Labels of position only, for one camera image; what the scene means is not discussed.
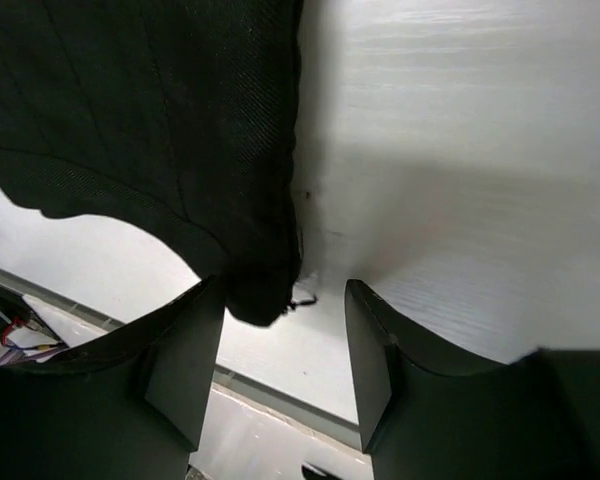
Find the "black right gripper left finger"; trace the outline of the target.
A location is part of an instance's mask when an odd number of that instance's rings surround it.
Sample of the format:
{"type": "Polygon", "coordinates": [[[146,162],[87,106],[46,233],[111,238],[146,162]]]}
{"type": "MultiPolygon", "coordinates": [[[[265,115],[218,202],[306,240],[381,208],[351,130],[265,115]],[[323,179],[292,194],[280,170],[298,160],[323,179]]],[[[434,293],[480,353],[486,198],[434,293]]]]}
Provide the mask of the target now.
{"type": "Polygon", "coordinates": [[[209,278],[50,360],[0,366],[0,479],[182,479],[225,309],[209,278]]]}

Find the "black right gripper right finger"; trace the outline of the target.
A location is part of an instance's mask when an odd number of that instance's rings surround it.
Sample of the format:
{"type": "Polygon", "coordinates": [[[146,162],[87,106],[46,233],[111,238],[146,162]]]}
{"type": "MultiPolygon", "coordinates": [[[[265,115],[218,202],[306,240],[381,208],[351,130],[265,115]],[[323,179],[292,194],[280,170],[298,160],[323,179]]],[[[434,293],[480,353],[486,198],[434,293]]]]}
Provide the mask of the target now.
{"type": "Polygon", "coordinates": [[[378,479],[600,479],[600,350],[510,364],[345,289],[361,449],[378,479]]]}

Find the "black skirt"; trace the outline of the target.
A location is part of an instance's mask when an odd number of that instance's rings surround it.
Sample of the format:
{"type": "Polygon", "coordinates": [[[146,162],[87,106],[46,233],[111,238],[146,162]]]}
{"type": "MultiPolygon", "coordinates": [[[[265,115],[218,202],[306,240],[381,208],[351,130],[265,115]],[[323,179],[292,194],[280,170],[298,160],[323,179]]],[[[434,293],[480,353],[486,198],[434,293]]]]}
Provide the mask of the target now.
{"type": "Polygon", "coordinates": [[[0,1],[0,189],[100,215],[221,276],[238,320],[293,307],[299,1],[0,1]]]}

